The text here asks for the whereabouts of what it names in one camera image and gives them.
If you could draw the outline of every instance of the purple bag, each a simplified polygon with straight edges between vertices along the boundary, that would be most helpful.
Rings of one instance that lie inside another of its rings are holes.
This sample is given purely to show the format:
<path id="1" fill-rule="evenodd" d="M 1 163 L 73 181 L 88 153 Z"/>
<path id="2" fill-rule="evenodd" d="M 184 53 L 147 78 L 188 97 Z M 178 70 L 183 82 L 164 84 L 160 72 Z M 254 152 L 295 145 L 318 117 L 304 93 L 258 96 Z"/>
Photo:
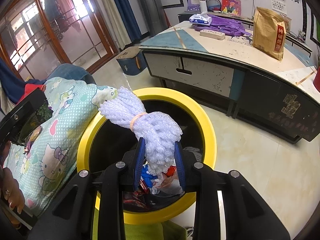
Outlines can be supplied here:
<path id="1" fill-rule="evenodd" d="M 198 32 L 201 30 L 213 30 L 225 33 L 229 36 L 242 36 L 244 34 L 248 36 L 252 35 L 251 33 L 245 31 L 245 28 L 240 21 L 222 18 L 215 15 L 211 15 L 211 18 L 212 22 L 210 26 L 195 25 L 195 30 Z"/>

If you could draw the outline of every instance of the pink curtain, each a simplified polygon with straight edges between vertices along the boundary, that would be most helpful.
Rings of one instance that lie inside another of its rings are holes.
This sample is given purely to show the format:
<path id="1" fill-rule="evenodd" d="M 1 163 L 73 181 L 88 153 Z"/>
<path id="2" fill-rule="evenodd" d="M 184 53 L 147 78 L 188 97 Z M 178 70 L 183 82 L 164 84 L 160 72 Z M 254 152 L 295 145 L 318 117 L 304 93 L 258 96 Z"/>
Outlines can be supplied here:
<path id="1" fill-rule="evenodd" d="M 57 0 L 57 2 L 59 3 L 61 12 L 66 15 L 66 18 L 68 19 L 69 24 L 72 27 L 74 27 L 78 32 L 80 32 L 81 24 L 79 21 L 77 21 L 79 19 L 79 16 L 76 13 L 76 9 L 73 6 L 72 0 Z"/>

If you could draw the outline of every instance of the hello kitty blanket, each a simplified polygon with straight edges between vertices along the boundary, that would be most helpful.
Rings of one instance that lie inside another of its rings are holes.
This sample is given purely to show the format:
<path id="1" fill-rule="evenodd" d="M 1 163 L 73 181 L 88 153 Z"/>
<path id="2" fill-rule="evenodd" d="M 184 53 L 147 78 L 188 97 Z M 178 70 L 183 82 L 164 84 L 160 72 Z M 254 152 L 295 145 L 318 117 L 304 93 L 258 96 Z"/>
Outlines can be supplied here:
<path id="1" fill-rule="evenodd" d="M 4 162 L 19 182 L 26 205 L 39 216 L 76 168 L 80 139 L 98 106 L 114 98 L 112 87 L 87 85 L 84 81 L 52 78 L 45 95 L 52 118 L 41 125 L 32 146 L 12 145 Z"/>

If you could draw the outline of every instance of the screw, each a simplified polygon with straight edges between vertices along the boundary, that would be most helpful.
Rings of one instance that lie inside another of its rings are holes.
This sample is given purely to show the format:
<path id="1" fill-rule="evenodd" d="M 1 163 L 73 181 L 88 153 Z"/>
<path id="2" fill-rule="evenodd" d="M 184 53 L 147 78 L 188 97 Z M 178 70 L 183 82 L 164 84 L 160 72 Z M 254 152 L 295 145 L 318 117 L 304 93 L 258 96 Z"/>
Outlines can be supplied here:
<path id="1" fill-rule="evenodd" d="M 86 177 L 88 174 L 89 174 L 89 172 L 86 170 L 82 170 L 79 172 L 79 176 L 82 178 Z"/>
<path id="2" fill-rule="evenodd" d="M 124 162 L 117 162 L 116 163 L 116 167 L 119 168 L 119 169 L 123 168 L 124 166 L 125 166 Z"/>
<path id="3" fill-rule="evenodd" d="M 202 164 L 202 163 L 195 163 L 195 164 L 193 164 L 193 166 L 194 166 L 195 168 L 197 168 L 197 169 L 203 168 L 203 164 Z"/>
<path id="4" fill-rule="evenodd" d="M 230 175 L 234 178 L 237 178 L 240 176 L 240 173 L 238 171 L 231 171 Z"/>

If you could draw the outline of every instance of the pink heart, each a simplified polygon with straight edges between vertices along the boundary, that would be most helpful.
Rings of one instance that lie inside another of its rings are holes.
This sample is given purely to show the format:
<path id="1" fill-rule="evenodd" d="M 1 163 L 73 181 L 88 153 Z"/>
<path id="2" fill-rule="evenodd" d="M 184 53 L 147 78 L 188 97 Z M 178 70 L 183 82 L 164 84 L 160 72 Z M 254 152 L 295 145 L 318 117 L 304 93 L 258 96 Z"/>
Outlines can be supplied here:
<path id="1" fill-rule="evenodd" d="M 32 207 L 35 203 L 32 201 L 32 200 L 30 200 L 30 199 L 27 199 L 27 203 L 28 203 L 28 207 Z"/>
<path id="2" fill-rule="evenodd" d="M 56 126 L 57 126 L 57 123 L 58 123 L 58 119 L 54 120 L 50 129 L 49 129 L 49 133 L 53 136 L 56 134 Z"/>

